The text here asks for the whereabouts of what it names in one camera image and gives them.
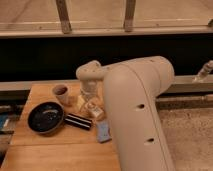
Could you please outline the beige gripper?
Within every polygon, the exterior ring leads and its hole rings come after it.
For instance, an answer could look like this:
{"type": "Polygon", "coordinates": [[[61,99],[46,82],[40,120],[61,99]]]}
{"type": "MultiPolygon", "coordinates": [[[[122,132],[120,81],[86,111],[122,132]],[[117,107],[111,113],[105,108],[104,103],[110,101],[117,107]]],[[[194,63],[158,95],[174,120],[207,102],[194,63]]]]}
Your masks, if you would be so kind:
{"type": "Polygon", "coordinates": [[[77,107],[78,107],[79,111],[82,111],[84,109],[85,100],[90,100],[90,99],[91,99],[91,103],[92,104],[103,108],[103,101],[100,98],[97,98],[97,96],[98,96],[97,89],[85,89],[85,88],[82,88],[81,89],[81,95],[79,95],[77,97],[77,107]]]}

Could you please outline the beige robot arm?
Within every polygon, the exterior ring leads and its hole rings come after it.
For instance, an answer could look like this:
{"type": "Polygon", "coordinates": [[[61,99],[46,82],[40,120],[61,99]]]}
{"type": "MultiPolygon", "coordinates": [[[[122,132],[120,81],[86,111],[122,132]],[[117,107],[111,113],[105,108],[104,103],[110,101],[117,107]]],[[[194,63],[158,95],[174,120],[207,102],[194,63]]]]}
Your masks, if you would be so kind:
{"type": "Polygon", "coordinates": [[[106,66],[93,60],[78,67],[76,77],[85,95],[102,83],[121,171],[175,171],[155,104],[174,80],[168,59],[143,57],[106,66]]]}

